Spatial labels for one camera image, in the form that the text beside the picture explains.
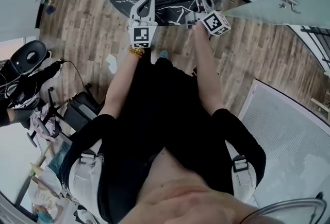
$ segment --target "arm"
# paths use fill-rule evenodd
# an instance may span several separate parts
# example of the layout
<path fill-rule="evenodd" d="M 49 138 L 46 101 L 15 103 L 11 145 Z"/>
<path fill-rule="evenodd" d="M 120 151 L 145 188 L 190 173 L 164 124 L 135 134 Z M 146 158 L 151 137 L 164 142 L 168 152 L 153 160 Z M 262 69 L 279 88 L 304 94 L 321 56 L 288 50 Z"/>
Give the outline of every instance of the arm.
<path fill-rule="evenodd" d="M 139 57 L 136 55 L 132 53 L 126 55 L 124 62 L 119 67 L 109 86 L 104 107 L 99 115 L 109 114 L 114 118 L 118 118 L 125 103 L 138 62 Z"/>
<path fill-rule="evenodd" d="M 193 26 L 197 61 L 197 84 L 200 100 L 205 110 L 213 115 L 224 107 L 218 74 L 211 54 L 208 34 L 202 22 Z"/>
<path fill-rule="evenodd" d="M 60 216 L 63 213 L 63 207 L 61 205 L 56 204 L 56 207 L 57 207 L 57 214 L 56 214 L 56 217 L 53 220 L 53 223 L 57 222 L 58 219 L 60 218 Z"/>

